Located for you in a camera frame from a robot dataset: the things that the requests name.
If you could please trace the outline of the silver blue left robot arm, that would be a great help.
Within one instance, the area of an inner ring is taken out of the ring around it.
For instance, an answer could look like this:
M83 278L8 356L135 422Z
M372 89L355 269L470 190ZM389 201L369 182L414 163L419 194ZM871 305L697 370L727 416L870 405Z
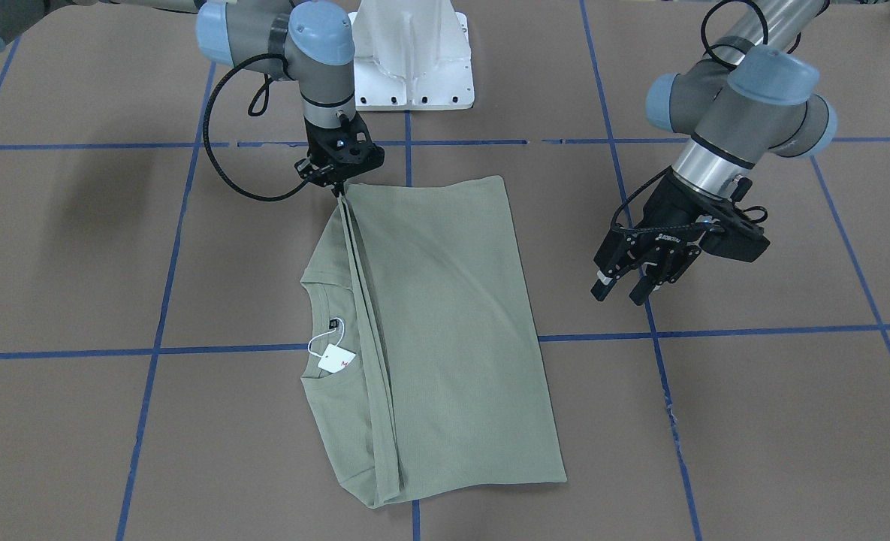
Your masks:
M739 203L750 172L767 154L807 158L826 148L838 129L833 106L816 93L819 71L796 59L801 33L826 1L750 1L748 11L718 40L700 26L702 58L688 72L651 85L648 122L682 134L681 154L643 185L650 193L641 219L611 219L593 263L591 294L606 298L620 278L641 276L630 292L642 305L652 292L680 280L701 254L755 261L770 246L764 207Z

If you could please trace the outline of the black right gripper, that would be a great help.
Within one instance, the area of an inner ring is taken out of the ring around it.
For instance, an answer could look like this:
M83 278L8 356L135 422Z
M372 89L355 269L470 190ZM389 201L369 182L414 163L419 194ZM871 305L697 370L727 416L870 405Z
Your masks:
M346 181L381 167L385 150L375 144L361 114L349 119L344 113L335 128L322 128L304 120L309 150L296 163L296 172L304 181L320 187L332 187L335 198L346 197Z

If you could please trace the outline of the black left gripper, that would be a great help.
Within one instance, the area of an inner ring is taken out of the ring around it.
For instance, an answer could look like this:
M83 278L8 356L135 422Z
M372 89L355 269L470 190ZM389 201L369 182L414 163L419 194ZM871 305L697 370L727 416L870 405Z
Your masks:
M622 212L652 185L656 187L641 209L640 222L620 225L617 219ZM731 201L697 189L674 171L655 175L614 213L605 240L593 257L598 267L591 287L593 298L603 301L623 275L638 267L641 276L629 294L636 306L644 305L663 285L678 281L701 253L699 237L720 229L709 225L711 206L726 200Z

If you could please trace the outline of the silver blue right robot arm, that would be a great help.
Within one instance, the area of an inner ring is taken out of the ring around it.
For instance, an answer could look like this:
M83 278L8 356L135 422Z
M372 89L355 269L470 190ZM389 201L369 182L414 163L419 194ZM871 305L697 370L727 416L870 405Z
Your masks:
M53 189L74 218L113 223L173 209L176 183L165 181L157 164L171 169L193 152L177 140L190 133L191 114L174 116L167 106L188 107L183 81L201 81L205 57L193 45L201 7L201 1L0 1L2 57L44 20L58 23L45 38L51 51L32 54L45 65L27 89L26 123L55 144L71 128L96 127L89 114L104 105L109 112L99 117L113 133L101 150L51 151L80 157L80 172L2 165L0 215L45 208ZM6 151L0 159L20 155Z

